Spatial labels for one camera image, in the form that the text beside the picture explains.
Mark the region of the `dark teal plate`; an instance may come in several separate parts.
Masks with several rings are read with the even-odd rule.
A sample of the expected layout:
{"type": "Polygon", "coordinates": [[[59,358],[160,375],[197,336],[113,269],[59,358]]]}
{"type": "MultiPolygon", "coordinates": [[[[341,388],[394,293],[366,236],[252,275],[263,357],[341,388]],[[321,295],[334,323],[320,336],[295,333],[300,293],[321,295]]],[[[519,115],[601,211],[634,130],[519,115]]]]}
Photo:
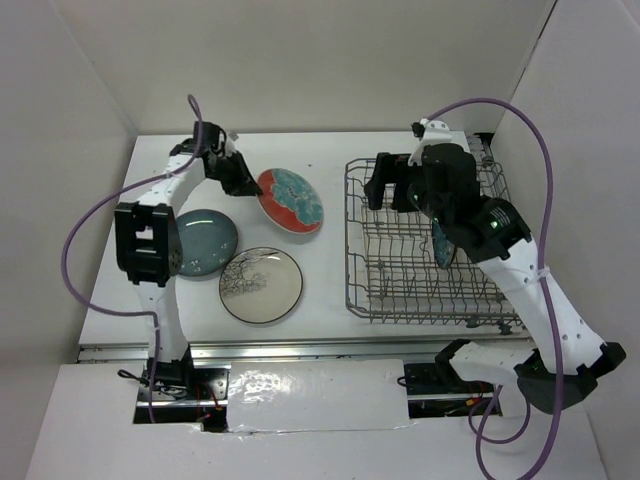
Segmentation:
{"type": "Polygon", "coordinates": [[[447,238],[437,221],[431,224],[434,260],[441,269],[448,269],[456,256],[457,247],[447,238]]]}

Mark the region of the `red plate blue flower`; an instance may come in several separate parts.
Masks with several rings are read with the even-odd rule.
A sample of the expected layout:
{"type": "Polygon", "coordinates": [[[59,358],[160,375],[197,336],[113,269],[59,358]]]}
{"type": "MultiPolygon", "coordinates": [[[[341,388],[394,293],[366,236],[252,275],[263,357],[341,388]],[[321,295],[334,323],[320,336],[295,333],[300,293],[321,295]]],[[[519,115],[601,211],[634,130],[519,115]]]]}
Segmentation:
{"type": "Polygon", "coordinates": [[[275,224],[295,234],[320,229],[324,208],[314,187],[301,175],[284,168],[263,171],[257,180],[259,204],[275,224]]]}

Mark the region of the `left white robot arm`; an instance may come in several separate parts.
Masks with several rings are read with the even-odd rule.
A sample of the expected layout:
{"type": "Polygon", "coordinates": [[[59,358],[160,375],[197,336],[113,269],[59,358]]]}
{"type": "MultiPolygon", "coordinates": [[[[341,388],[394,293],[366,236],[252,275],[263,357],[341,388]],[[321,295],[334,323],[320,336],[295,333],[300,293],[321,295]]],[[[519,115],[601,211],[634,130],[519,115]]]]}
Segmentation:
{"type": "Polygon", "coordinates": [[[218,181],[225,194],[256,197],[262,190],[234,140],[222,127],[195,122],[193,136],[171,150],[166,171],[133,202],[115,208],[117,265],[133,284],[148,327],[150,389],[163,387],[184,399],[197,387],[191,350],[183,333],[176,276],[183,262],[176,213],[205,180],[218,181]]]}

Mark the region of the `cream plate tree pattern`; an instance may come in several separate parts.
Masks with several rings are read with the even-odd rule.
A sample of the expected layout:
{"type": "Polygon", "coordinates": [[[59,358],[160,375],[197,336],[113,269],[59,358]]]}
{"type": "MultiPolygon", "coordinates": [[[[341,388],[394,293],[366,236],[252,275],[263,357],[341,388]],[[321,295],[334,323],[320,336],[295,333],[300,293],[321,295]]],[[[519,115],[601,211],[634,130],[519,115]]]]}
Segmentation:
{"type": "Polygon", "coordinates": [[[270,247],[242,251],[224,267],[219,279],[226,311],[251,325],[266,325],[287,316],[303,289],[298,263],[286,252],[270,247]]]}

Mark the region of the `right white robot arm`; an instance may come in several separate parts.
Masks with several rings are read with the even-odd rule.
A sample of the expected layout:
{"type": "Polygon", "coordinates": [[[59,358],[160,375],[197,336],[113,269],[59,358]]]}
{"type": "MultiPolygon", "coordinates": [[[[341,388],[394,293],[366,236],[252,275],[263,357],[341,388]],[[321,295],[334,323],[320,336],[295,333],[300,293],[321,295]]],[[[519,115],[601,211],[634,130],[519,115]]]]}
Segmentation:
{"type": "Polygon", "coordinates": [[[369,209],[382,208],[388,185],[392,209],[429,217],[493,281],[535,343],[507,349],[455,340],[436,357],[441,388],[514,384],[533,407],[551,414],[582,402],[598,378],[625,360],[622,346],[605,342],[573,307],[517,209],[482,192],[472,154],[455,143],[426,146],[419,162],[380,153],[364,186],[369,209]]]}

